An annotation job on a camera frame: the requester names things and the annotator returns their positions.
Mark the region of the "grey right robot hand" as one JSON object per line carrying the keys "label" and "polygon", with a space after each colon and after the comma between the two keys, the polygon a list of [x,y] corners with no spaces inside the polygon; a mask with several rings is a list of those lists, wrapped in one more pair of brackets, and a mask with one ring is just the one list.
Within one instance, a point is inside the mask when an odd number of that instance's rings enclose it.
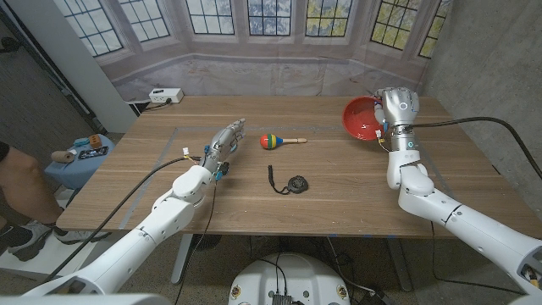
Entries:
{"label": "grey right robot hand", "polygon": [[374,96],[374,117],[378,123],[388,126],[411,125],[419,112],[418,94],[405,87],[378,89]]}

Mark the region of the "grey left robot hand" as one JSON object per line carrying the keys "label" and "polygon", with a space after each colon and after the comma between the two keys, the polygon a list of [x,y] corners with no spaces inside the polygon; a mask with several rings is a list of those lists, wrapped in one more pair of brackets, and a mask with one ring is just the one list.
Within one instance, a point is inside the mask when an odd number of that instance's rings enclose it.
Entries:
{"label": "grey left robot hand", "polygon": [[219,165],[237,148],[238,142],[244,138],[244,118],[238,119],[215,134],[212,138],[205,158],[200,165],[215,174]]}

